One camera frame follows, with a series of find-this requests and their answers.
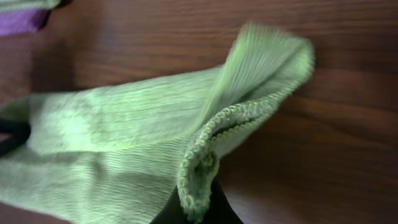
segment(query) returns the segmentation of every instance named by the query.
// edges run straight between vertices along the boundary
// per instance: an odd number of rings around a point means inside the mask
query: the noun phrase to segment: green microfiber cloth
[[[0,158],[0,201],[72,223],[149,223],[177,185],[199,222],[218,159],[310,77],[313,61],[309,41],[250,22],[219,67],[11,102],[0,118],[32,133]]]
[[[19,9],[53,9],[61,0],[0,0],[0,12]]]

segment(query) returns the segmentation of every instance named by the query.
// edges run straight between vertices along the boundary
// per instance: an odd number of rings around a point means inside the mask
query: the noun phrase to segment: cloth fold
[[[0,158],[0,201],[72,223],[149,223],[177,185],[200,222],[219,158],[310,77],[313,61],[309,41],[250,22],[219,67],[10,102],[0,118],[30,123],[31,135]]]
[[[62,0],[0,0],[0,12],[21,9],[54,9]]]

